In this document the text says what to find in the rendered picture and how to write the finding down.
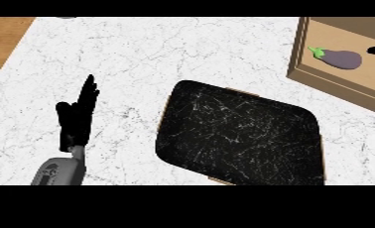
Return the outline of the purple eggplant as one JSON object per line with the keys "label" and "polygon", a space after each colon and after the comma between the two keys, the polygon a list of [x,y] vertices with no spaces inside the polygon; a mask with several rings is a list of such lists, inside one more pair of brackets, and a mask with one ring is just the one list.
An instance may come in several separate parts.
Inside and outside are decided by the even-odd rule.
{"label": "purple eggplant", "polygon": [[332,51],[323,48],[307,48],[315,59],[339,69],[355,69],[361,64],[361,56],[349,51]]}

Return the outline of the brown cardboard box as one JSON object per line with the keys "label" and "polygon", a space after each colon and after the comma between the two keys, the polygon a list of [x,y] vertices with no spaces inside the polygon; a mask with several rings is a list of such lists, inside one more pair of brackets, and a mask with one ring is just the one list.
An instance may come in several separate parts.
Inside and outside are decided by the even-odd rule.
{"label": "brown cardboard box", "polygon": [[[375,17],[298,19],[286,77],[375,111]],[[360,54],[355,69],[339,69],[312,57],[308,48]]]}

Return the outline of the black scratched tray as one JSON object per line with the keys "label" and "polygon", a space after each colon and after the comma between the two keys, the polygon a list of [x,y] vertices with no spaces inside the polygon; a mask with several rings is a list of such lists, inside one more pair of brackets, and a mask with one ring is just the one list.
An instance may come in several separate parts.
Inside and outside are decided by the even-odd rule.
{"label": "black scratched tray", "polygon": [[169,165],[234,185],[321,185],[318,126],[304,108],[191,80],[175,84],[155,141]]}

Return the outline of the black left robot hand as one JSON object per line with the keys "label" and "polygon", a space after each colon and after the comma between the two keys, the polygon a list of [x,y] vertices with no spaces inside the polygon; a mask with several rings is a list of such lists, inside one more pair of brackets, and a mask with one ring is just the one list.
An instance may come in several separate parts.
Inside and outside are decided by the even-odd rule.
{"label": "black left robot hand", "polygon": [[90,141],[94,104],[98,95],[94,76],[90,74],[82,85],[78,101],[59,102],[56,112],[60,130],[60,151],[67,153],[73,146],[85,146]]}

